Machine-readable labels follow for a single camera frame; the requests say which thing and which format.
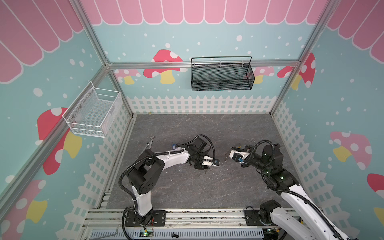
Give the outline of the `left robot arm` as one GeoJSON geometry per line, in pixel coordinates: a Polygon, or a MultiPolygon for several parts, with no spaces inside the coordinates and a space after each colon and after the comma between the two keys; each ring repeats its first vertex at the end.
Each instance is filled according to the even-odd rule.
{"type": "Polygon", "coordinates": [[[120,175],[121,190],[132,197],[133,207],[127,207],[122,216],[123,227],[139,225],[146,227],[155,223],[151,192],[162,172],[176,165],[190,164],[197,170],[218,167],[216,149],[210,138],[197,135],[192,140],[177,144],[174,149],[154,152],[145,149],[120,175]]]}

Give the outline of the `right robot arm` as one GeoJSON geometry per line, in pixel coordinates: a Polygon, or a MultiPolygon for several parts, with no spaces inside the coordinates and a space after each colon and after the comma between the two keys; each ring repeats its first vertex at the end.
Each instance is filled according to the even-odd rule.
{"type": "Polygon", "coordinates": [[[281,196],[304,221],[301,224],[275,200],[260,206],[259,221],[277,225],[295,240],[349,240],[309,198],[299,181],[283,168],[280,144],[262,140],[254,146],[232,147],[230,158],[243,168],[254,167],[267,187],[281,196]]]}

